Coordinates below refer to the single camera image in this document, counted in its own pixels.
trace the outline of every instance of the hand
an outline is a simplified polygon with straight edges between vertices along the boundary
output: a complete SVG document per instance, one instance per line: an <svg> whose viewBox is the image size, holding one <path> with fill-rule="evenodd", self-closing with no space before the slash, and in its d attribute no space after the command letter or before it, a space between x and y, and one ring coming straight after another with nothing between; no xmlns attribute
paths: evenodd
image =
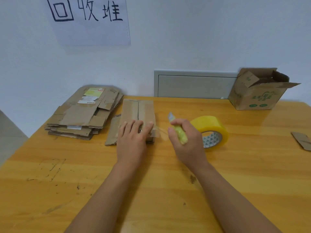
<svg viewBox="0 0 311 233"><path fill-rule="evenodd" d="M188 137L188 142L182 145L175 130L172 127L168 129L169 139L178 159L192 172L208 164L204 152L202 134L186 119L175 119L171 122L171 125L181 125Z"/></svg>
<svg viewBox="0 0 311 233"><path fill-rule="evenodd" d="M139 127L143 124L141 120L133 120L130 123L124 122L120 127L117 140L118 164L126 168L136 170L146 153L146 139L153 127L150 122L138 133Z"/></svg>

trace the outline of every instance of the cardboard box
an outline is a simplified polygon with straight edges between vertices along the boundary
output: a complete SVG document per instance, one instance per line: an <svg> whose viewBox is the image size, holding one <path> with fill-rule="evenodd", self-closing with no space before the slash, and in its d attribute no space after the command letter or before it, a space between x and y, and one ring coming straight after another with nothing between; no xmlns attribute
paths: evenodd
<svg viewBox="0 0 311 233"><path fill-rule="evenodd" d="M228 99L237 110L270 110L288 88L289 77L277 68L242 68Z"/></svg>
<svg viewBox="0 0 311 233"><path fill-rule="evenodd" d="M103 128L123 95L119 89L111 86L83 86L57 108L45 129L52 135L91 139Z"/></svg>
<svg viewBox="0 0 311 233"><path fill-rule="evenodd" d="M118 138L119 126L132 120L142 120L144 123L141 130L144 129L147 123L153 122L153 128L150 131L150 137L147 138L146 143L153 144L155 137L158 137L156 129L156 117L153 108L153 101L130 100L124 99L122 104L121 115L116 115L111 120L111 125L105 145L115 145Z"/></svg>

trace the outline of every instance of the forearm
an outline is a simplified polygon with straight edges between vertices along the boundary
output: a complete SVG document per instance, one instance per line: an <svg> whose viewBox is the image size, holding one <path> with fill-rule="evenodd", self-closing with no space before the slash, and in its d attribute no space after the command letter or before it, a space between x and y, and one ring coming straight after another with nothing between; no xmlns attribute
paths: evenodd
<svg viewBox="0 0 311 233"><path fill-rule="evenodd" d="M116 164L65 233L112 232L134 170Z"/></svg>
<svg viewBox="0 0 311 233"><path fill-rule="evenodd" d="M280 233L258 209L230 185L209 163L193 169L206 198L226 233Z"/></svg>

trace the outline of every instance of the tape core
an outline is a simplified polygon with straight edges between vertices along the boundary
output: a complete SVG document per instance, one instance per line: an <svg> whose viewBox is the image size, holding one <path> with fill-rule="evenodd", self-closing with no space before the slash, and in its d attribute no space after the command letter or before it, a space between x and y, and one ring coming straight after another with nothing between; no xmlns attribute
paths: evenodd
<svg viewBox="0 0 311 233"><path fill-rule="evenodd" d="M206 132L211 132L211 134L208 136L202 137L204 148L210 148L212 146L215 146L218 143L220 143L220 141L222 140L222 134L220 132L205 131L205 132L202 132L202 134Z"/></svg>

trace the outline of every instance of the stack of cardboard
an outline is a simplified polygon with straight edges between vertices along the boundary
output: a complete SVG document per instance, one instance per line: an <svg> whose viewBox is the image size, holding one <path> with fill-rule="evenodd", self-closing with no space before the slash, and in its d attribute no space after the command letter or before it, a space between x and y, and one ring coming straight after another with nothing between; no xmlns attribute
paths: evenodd
<svg viewBox="0 0 311 233"><path fill-rule="evenodd" d="M45 129L50 135L90 140L104 127L123 93L110 86L84 86L57 108Z"/></svg>
<svg viewBox="0 0 311 233"><path fill-rule="evenodd" d="M149 133L146 143L153 144L155 137L159 137L158 131L156 129L156 117L153 108L153 101L124 99L122 113L120 115L116 115L111 120L111 125L105 145L116 145L119 126L124 122L130 123L132 120L142 120L144 122L140 127L140 130L144 129L146 124L148 124L150 121L153 122L153 128Z"/></svg>

